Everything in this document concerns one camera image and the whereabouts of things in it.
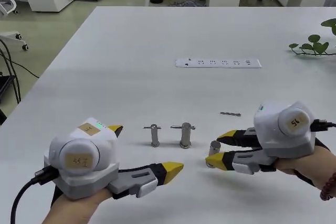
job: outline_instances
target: gray floor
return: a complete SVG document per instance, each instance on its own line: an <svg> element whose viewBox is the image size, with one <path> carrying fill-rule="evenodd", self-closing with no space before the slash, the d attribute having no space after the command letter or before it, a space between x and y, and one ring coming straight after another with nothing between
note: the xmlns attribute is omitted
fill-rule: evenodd
<svg viewBox="0 0 336 224"><path fill-rule="evenodd" d="M163 6L186 0L164 0ZM29 43L30 50L10 46L13 60L24 65L37 75L41 75L50 65L67 41L72 37L84 20L96 6L143 6L144 0L101 0L100 2L76 1L59 14L33 13L27 3L18 3L20 14L11 14L0 21L2 31L19 31ZM262 3L256 0L241 0L241 6L278 6L271 0ZM5 64L0 64L0 71L8 74ZM36 78L20 67L16 67L20 81L22 97L36 82ZM8 89L1 100L0 108L9 115L16 107L12 88Z"/></svg>

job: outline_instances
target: yellow fingertip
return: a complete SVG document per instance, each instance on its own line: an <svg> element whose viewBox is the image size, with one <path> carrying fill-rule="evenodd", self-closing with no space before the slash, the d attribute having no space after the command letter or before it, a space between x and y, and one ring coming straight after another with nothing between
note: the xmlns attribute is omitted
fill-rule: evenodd
<svg viewBox="0 0 336 224"><path fill-rule="evenodd" d="M163 167L167 171L166 177L164 179L164 185L172 181L173 178L183 169L184 164L175 162L162 163Z"/></svg>
<svg viewBox="0 0 336 224"><path fill-rule="evenodd" d="M123 129L123 126L122 125L110 125L108 128L113 130L116 136L118 137Z"/></svg>
<svg viewBox="0 0 336 224"><path fill-rule="evenodd" d="M220 139L220 138L226 137L226 136L233 136L236 132L237 132L237 130L232 130L232 131L226 132L225 134L219 136L217 138L217 140Z"/></svg>
<svg viewBox="0 0 336 224"><path fill-rule="evenodd" d="M225 165L223 164L223 157L224 157L224 152L219 152L219 153L216 153L214 155L211 155L207 158L205 158L205 161L212 165L213 167L216 167L218 169L221 169L221 170L227 170Z"/></svg>

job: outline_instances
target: chair base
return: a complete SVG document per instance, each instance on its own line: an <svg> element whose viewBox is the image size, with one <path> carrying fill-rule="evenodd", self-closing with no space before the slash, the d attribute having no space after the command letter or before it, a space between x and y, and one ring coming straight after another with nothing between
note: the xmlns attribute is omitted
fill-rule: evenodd
<svg viewBox="0 0 336 224"><path fill-rule="evenodd" d="M29 50L28 44L22 40L22 36L18 31L7 31L0 33L0 39L5 43L17 44L22 47L23 50Z"/></svg>

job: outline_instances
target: black cable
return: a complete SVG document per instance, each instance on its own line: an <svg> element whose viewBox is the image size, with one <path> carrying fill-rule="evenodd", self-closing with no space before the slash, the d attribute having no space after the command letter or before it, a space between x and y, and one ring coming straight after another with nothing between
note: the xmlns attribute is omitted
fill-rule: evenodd
<svg viewBox="0 0 336 224"><path fill-rule="evenodd" d="M15 62L12 60L12 63L14 63L15 65L18 65L19 67L22 67L24 70L26 70L28 73L30 73L32 76L36 77L37 79L39 79L40 77L37 76L36 74L34 74L33 72L31 72L28 68L22 66L21 64Z"/></svg>
<svg viewBox="0 0 336 224"><path fill-rule="evenodd" d="M15 218L16 218L16 209L17 209L17 206L19 205L19 201L22 197L22 195L25 193L25 191L30 187L34 185L34 183L31 181L29 181L26 185L23 186L23 188L19 191L19 193L17 194L14 202L13 202L13 206L12 206L12 210L11 210L11 213L10 213L10 224L15 224Z"/></svg>
<svg viewBox="0 0 336 224"><path fill-rule="evenodd" d="M4 58L4 61L5 61L5 63L6 63L6 66L7 66L9 75L10 75L10 76L13 76L12 71L11 71L11 68L10 68L10 66L9 66L9 64L8 64L7 58L5 57L5 54L4 54L4 52L1 50L1 48L0 48L0 55ZM17 104L19 104L20 101L19 101L19 97L18 97L18 94L17 94L17 90L16 90L16 86L15 86L15 82L14 82L14 80L12 80L12 83L13 83L13 88L14 88L14 93L15 93L16 102L17 102Z"/></svg>
<svg viewBox="0 0 336 224"><path fill-rule="evenodd" d="M327 120L315 119L310 125L311 132L327 131L328 128L336 127L335 123L328 122Z"/></svg>
<svg viewBox="0 0 336 224"><path fill-rule="evenodd" d="M32 185L35 185L39 183L40 185L44 185L59 176L59 171L56 168L53 168L52 166L46 166L42 170L39 170L35 173L35 177L32 178L26 185L23 186L23 188L19 191L17 196L15 197L15 200L12 205L12 210L10 213L10 224L15 224L16 219L16 210L17 206L19 205L19 201L22 198L22 195L25 193L25 191Z"/></svg>
<svg viewBox="0 0 336 224"><path fill-rule="evenodd" d="M14 73L14 76L15 76L15 80L16 80L16 84L17 84L17 93L18 93L19 102L20 102L21 101L20 84L19 84L19 79L17 78L17 74L16 74L16 71L15 71L15 68L14 68L13 63L12 63L12 55L9 52L9 48L7 47L6 43L4 43L4 41L2 39L0 39L0 42L4 45L4 47L6 48L6 51L8 53L9 63L10 63L10 66L12 67L12 70L13 70L13 73Z"/></svg>

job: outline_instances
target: beaded bracelet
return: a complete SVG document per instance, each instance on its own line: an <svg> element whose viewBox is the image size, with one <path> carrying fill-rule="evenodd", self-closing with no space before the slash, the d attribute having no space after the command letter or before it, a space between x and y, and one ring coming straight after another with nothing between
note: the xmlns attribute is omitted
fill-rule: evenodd
<svg viewBox="0 0 336 224"><path fill-rule="evenodd" d="M325 186L322 188L320 198L324 201L332 199L333 197L329 193L336 187L336 173L334 173Z"/></svg>

